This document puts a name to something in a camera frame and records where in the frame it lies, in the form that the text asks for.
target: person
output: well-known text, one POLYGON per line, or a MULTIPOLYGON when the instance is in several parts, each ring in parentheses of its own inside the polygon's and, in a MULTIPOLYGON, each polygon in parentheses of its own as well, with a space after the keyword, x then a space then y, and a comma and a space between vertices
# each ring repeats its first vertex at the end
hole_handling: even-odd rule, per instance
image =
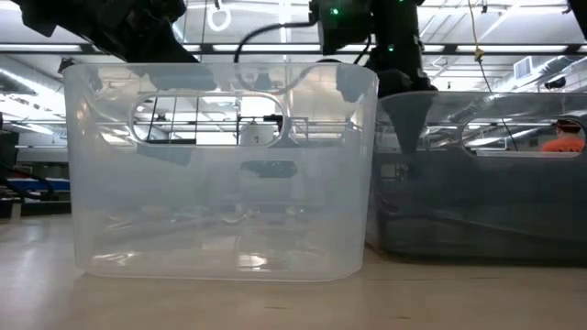
POLYGON ((585 148, 585 139, 582 138, 581 126, 573 121, 560 119, 555 124, 557 139, 542 146, 545 152, 581 152, 585 148))

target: workshop background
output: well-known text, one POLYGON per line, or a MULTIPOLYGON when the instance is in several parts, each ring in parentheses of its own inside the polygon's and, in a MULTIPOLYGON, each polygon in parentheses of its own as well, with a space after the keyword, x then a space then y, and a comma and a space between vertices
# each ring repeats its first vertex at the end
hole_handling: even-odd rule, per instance
MULTIPOLYGON (((174 33, 204 63, 232 61, 232 52, 251 30, 271 23, 306 21, 305 0, 186 1, 187 12, 174 33)), ((472 1, 478 42, 485 51, 482 67, 494 92, 580 93, 585 87, 587 45, 564 0, 472 1)), ((427 0, 418 8, 424 42, 424 70, 440 91, 487 91, 475 62, 473 21, 466 0, 427 0)), ((73 63, 120 63, 86 40, 58 27, 45 38, 22 23, 17 5, 0 0, 0 111, 4 131, 19 133, 16 162, 28 171, 67 178, 67 133, 60 67, 73 63)), ((352 62, 363 45, 350 45, 334 56, 352 62)), ((246 46, 243 62, 313 62, 321 59, 317 27, 281 29, 258 36, 246 46)), ((265 116, 275 107, 227 100, 160 99, 157 108, 144 104, 136 118, 158 123, 155 139, 197 138, 198 144, 235 144, 234 134, 205 121, 234 121, 265 116), (195 118, 197 129, 174 121, 195 118)), ((128 132, 114 130, 111 143, 124 142, 128 132)))

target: ceiling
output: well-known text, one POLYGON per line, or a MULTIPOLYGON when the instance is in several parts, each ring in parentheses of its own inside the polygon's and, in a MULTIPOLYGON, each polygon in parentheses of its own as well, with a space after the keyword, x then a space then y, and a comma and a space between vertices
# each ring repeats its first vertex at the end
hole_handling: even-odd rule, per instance
MULTIPOLYGON (((488 0, 489 10, 481 13, 481 0, 473 0, 475 27, 479 42, 483 44, 506 44, 514 48, 519 44, 583 44, 585 39, 572 14, 564 15, 567 8, 565 0, 488 0)), ((220 2, 221 10, 216 10, 214 1, 188 0, 188 10, 175 24, 176 37, 190 44, 236 44, 255 28, 288 22, 307 20, 307 1, 305 0, 225 0, 220 2)), ((472 23, 467 0, 426 0, 418 9, 420 37, 425 44, 460 44, 470 45, 474 42, 472 23)), ((0 50, 2 44, 69 44, 85 43, 81 38, 58 28, 51 38, 24 27, 21 14, 13 3, 0 0, 0 50)), ((290 29, 263 34, 255 38, 254 43, 318 43, 316 27, 290 29)), ((504 49, 501 54, 487 55, 483 61, 488 83, 501 87, 501 91, 520 89, 520 85, 511 84, 514 64, 525 56, 504 49)), ((54 54, 6 53, 0 55, 0 69, 18 72, 29 81, 38 83, 60 97, 61 76, 57 73, 61 63, 58 52, 54 54)), ((106 55, 67 55, 78 62, 85 63, 119 63, 120 60, 106 55)), ((230 55, 201 55, 202 62, 231 62, 230 55)), ((274 54, 242 56, 245 62, 312 62, 319 55, 274 54)), ((354 55, 340 55, 335 58, 351 62, 354 55)), ((553 55, 536 58, 536 62, 546 63, 553 55)), ((425 55, 424 69, 433 84, 440 90, 483 91, 486 82, 481 68, 471 55, 425 55)), ((573 68, 566 74, 577 75, 573 86, 583 87, 582 75, 573 68)), ((535 85, 525 84, 524 90, 535 90, 535 85)), ((62 118, 61 105, 48 106, 40 117, 47 119, 62 118)))

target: ceiling duct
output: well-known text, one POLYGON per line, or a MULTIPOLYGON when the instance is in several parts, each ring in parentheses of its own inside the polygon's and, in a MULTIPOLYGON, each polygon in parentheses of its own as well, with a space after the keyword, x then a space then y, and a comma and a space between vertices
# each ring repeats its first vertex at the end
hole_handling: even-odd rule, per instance
MULTIPOLYGON (((567 79, 566 86, 562 89, 564 93, 585 93, 587 92, 587 58, 580 60, 572 66, 572 70, 565 76, 567 79)), ((568 95, 567 98, 573 98, 579 100, 579 97, 571 97, 568 95)))
POLYGON ((61 89, 61 82, 58 82, 48 75, 30 68, 26 64, 11 59, 6 55, 0 55, 0 72, 4 72, 4 75, 10 75, 10 73, 12 73, 12 75, 32 81, 35 84, 52 91, 59 91, 61 89))
POLYGON ((0 94, 36 95, 37 93, 0 69, 0 94))
MULTIPOLYGON (((542 83, 547 83, 553 79, 560 77, 562 74, 569 72, 574 65, 579 64, 583 60, 583 56, 558 56, 556 58, 546 56, 531 56, 523 59, 531 63, 528 68, 528 74, 520 76, 519 71, 513 71, 503 78, 500 82, 492 85, 494 93, 511 93, 519 91, 523 87, 536 86, 542 83)), ((458 111, 449 117, 449 121, 453 123, 466 121, 468 117, 472 117, 478 112, 487 110, 493 106, 495 97, 493 95, 486 95, 474 102, 466 108, 458 111)))

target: black cable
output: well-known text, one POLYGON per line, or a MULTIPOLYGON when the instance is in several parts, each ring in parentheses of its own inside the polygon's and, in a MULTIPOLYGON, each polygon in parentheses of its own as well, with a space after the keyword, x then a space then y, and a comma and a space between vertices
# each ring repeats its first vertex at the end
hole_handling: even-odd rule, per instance
POLYGON ((36 195, 36 194, 30 193, 30 192, 27 192, 24 189, 21 189, 20 187, 16 186, 12 182, 10 182, 7 178, 0 177, 0 183, 3 184, 4 186, 6 186, 6 188, 8 188, 9 190, 16 193, 18 195, 18 197, 20 197, 20 199, 23 201, 25 201, 25 198, 38 200, 38 201, 50 201, 51 197, 55 193, 53 186, 45 178, 39 177, 38 175, 35 175, 33 173, 26 173, 25 171, 22 171, 22 170, 13 169, 9 166, 6 166, 3 163, 0 163, 0 168, 4 169, 6 171, 16 173, 16 174, 27 176, 27 177, 34 179, 34 180, 37 180, 38 182, 41 182, 47 186, 46 192, 42 192, 41 194, 36 195))
POLYGON ((276 29, 280 29, 280 28, 310 28, 313 27, 314 24, 317 23, 317 20, 312 19, 308 22, 291 22, 291 23, 278 23, 278 24, 270 24, 268 26, 265 27, 260 27, 252 32, 250 32, 247 36, 245 36, 245 38, 243 38, 240 43, 238 44, 237 50, 235 51, 235 58, 234 58, 234 62, 238 63, 238 60, 240 58, 240 53, 242 52, 242 48, 249 43, 249 41, 255 37, 257 37, 258 35, 261 35, 263 33, 267 33, 276 29))
MULTIPOLYGON (((485 69, 483 68, 482 60, 478 59, 477 62, 479 63, 479 67, 481 68, 481 73, 483 75, 483 79, 485 80, 485 83, 487 84, 487 89, 489 90, 489 93, 492 94, 493 93, 492 86, 489 84, 489 80, 487 80, 487 75, 485 75, 485 69)), ((505 119, 503 117, 502 117, 502 123, 504 123, 505 130, 507 131, 507 134, 512 139, 512 144, 514 145, 515 151, 518 151, 517 143, 515 143, 514 135, 512 135, 512 131, 510 131, 510 127, 507 126, 507 124, 505 123, 505 119)))
POLYGON ((147 134, 147 138, 145 139, 145 141, 150 140, 150 131, 153 128, 153 122, 155 121, 155 111, 157 110, 157 101, 159 101, 159 97, 155 97, 155 104, 153 105, 153 115, 150 118, 149 133, 147 134))
POLYGON ((365 49, 359 54, 359 57, 357 57, 357 59, 353 62, 353 64, 359 64, 360 59, 363 58, 363 56, 367 55, 367 53, 369 52, 369 47, 371 46, 371 33, 367 36, 367 45, 365 46, 365 49))
MULTIPOLYGON (((245 38, 243 38, 240 41, 240 43, 238 44, 237 50, 235 51, 234 62, 238 63, 238 61, 240 59, 240 53, 242 52, 243 47, 251 39, 257 37, 258 35, 273 31, 275 29, 280 29, 280 28, 310 28, 316 23, 317 23, 317 21, 315 19, 312 19, 308 22, 279 23, 279 24, 271 24, 271 25, 268 25, 265 27, 260 27, 256 30, 250 32, 247 36, 245 36, 245 38)), ((319 60, 318 62, 324 62, 324 61, 338 61, 338 60, 319 60)), ((236 77, 237 77, 238 82, 243 86, 243 88, 248 89, 250 91, 265 92, 265 93, 269 93, 269 94, 273 94, 273 95, 282 95, 282 94, 285 94, 288 91, 290 91, 295 86, 297 86, 305 78, 305 76, 315 67, 317 67, 317 65, 304 69, 300 73, 300 75, 298 75, 298 77, 292 83, 288 84, 287 86, 285 86, 283 88, 277 89, 275 91, 257 91, 257 89, 255 87, 253 87, 250 84, 248 84, 247 82, 245 82, 245 80, 242 77, 242 75, 240 74, 240 72, 237 72, 236 77)))

